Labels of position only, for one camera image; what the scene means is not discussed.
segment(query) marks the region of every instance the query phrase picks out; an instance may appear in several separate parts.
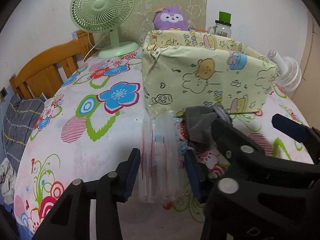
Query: fan base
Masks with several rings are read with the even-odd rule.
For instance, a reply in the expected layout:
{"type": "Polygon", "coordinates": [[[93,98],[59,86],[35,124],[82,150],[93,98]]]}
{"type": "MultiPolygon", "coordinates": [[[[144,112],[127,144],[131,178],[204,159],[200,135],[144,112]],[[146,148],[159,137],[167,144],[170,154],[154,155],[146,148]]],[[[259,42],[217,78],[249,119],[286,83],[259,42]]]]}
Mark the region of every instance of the fan base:
{"type": "Polygon", "coordinates": [[[118,57],[121,55],[128,54],[135,50],[139,49],[139,45],[135,42],[120,42],[119,47],[112,48],[111,46],[102,49],[98,55],[99,58],[111,58],[111,57],[118,57]]]}

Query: purple plush toy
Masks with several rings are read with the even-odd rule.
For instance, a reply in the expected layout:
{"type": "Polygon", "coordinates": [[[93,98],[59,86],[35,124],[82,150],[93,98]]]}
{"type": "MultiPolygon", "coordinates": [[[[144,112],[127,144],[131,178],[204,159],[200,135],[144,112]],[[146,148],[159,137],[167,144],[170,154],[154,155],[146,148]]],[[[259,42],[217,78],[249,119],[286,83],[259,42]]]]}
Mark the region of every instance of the purple plush toy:
{"type": "Polygon", "coordinates": [[[187,20],[177,7],[167,7],[157,12],[153,23],[158,30],[188,30],[187,20]]]}

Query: gray cloth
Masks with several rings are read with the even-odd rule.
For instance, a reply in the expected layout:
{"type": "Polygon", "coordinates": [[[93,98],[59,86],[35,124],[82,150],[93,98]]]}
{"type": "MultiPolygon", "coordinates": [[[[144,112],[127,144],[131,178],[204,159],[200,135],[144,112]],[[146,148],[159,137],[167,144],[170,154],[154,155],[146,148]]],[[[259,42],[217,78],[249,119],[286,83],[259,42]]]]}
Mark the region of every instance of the gray cloth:
{"type": "Polygon", "coordinates": [[[21,100],[17,94],[11,98],[3,120],[1,139],[16,173],[30,134],[44,109],[44,101],[44,98],[21,100]]]}
{"type": "Polygon", "coordinates": [[[212,139],[211,125],[217,118],[232,123],[229,114],[221,105],[187,107],[185,121],[190,140],[188,145],[201,151],[211,150],[216,144],[212,139]]]}

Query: blue flower print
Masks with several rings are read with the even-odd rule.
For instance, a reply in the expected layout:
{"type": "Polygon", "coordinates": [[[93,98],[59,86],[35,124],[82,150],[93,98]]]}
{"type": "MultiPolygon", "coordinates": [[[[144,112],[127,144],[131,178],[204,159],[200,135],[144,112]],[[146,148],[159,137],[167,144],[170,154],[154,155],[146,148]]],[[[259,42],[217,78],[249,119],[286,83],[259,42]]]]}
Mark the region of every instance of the blue flower print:
{"type": "Polygon", "coordinates": [[[81,68],[78,68],[78,69],[77,69],[77,72],[78,72],[78,73],[83,72],[83,71],[85,71],[87,68],[88,68],[88,65],[83,66],[83,67],[81,67],[81,68]]]}
{"type": "Polygon", "coordinates": [[[121,65],[115,68],[110,68],[108,71],[106,71],[103,75],[104,76],[115,76],[118,75],[121,72],[126,72],[130,70],[130,67],[128,64],[126,65],[121,65]]]}
{"type": "Polygon", "coordinates": [[[248,57],[245,54],[238,54],[235,52],[230,53],[230,57],[227,60],[227,64],[230,65],[231,70],[241,70],[247,64],[248,57]]]}
{"type": "Polygon", "coordinates": [[[108,66],[108,64],[103,64],[103,65],[101,65],[100,67],[98,67],[97,69],[106,68],[107,66],[108,66]]]}
{"type": "Polygon", "coordinates": [[[273,89],[272,89],[272,88],[267,88],[267,89],[264,91],[264,93],[265,93],[266,95],[267,95],[267,94],[272,95],[273,89]]]}
{"type": "Polygon", "coordinates": [[[76,81],[77,76],[79,76],[80,73],[73,73],[63,84],[61,87],[65,87],[66,85],[69,85],[71,83],[73,83],[74,81],[76,81]]]}
{"type": "Polygon", "coordinates": [[[99,102],[105,102],[104,108],[109,114],[114,114],[123,107],[133,106],[139,101],[139,83],[119,82],[110,90],[97,95],[99,102]]]}
{"type": "Polygon", "coordinates": [[[46,127],[51,120],[51,117],[47,117],[46,119],[42,119],[41,122],[38,124],[38,129],[41,131],[44,127],[46,127]]]}

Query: red flower print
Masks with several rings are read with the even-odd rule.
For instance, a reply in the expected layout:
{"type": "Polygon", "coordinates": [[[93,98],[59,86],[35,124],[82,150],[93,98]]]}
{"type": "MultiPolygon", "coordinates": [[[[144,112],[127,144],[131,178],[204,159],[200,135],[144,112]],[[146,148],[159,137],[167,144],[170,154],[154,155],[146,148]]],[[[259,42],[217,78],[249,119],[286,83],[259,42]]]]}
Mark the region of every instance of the red flower print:
{"type": "Polygon", "coordinates": [[[291,114],[292,119],[297,122],[297,121],[298,121],[298,118],[297,118],[297,116],[293,113],[292,109],[289,109],[289,113],[291,114]]]}
{"type": "Polygon", "coordinates": [[[53,205],[56,203],[56,199],[51,196],[45,197],[40,205],[40,210],[38,212],[40,222],[47,216],[49,213],[50,209],[53,207],[53,205]]]}
{"type": "Polygon", "coordinates": [[[137,55],[137,52],[134,51],[134,52],[131,52],[131,53],[127,54],[127,55],[124,55],[122,59],[130,60],[130,59],[135,58],[136,55],[137,55]]]}
{"type": "Polygon", "coordinates": [[[281,87],[279,87],[277,84],[275,84],[276,85],[276,87],[282,92],[282,93],[284,93],[285,94],[285,92],[282,90],[282,88],[281,87]]]}
{"type": "Polygon", "coordinates": [[[186,127],[186,122],[185,122],[185,121],[182,121],[182,122],[180,123],[179,132],[180,132],[180,136],[181,136],[182,138],[184,138],[185,140],[188,140],[188,139],[189,139],[189,134],[188,134],[188,131],[187,131],[187,127],[186,127]]]}
{"type": "Polygon", "coordinates": [[[38,128],[38,124],[39,124],[41,121],[42,121],[42,116],[40,116],[40,117],[38,118],[38,120],[37,120],[37,122],[36,122],[36,124],[35,124],[35,126],[34,126],[34,129],[35,129],[35,128],[38,128]]]}
{"type": "Polygon", "coordinates": [[[103,76],[105,72],[109,70],[109,67],[97,69],[94,73],[92,73],[89,78],[97,79],[103,76]]]}
{"type": "Polygon", "coordinates": [[[60,95],[59,98],[57,98],[51,105],[53,107],[57,107],[59,102],[63,99],[64,95],[60,95]]]}
{"type": "Polygon", "coordinates": [[[259,111],[257,111],[257,112],[254,112],[254,114],[256,115],[256,116],[263,116],[263,112],[262,112],[262,110],[260,109],[259,111]]]}
{"type": "Polygon", "coordinates": [[[165,210],[169,210],[170,208],[173,207],[173,204],[172,202],[168,203],[167,205],[162,205],[162,207],[165,209],[165,210]]]}

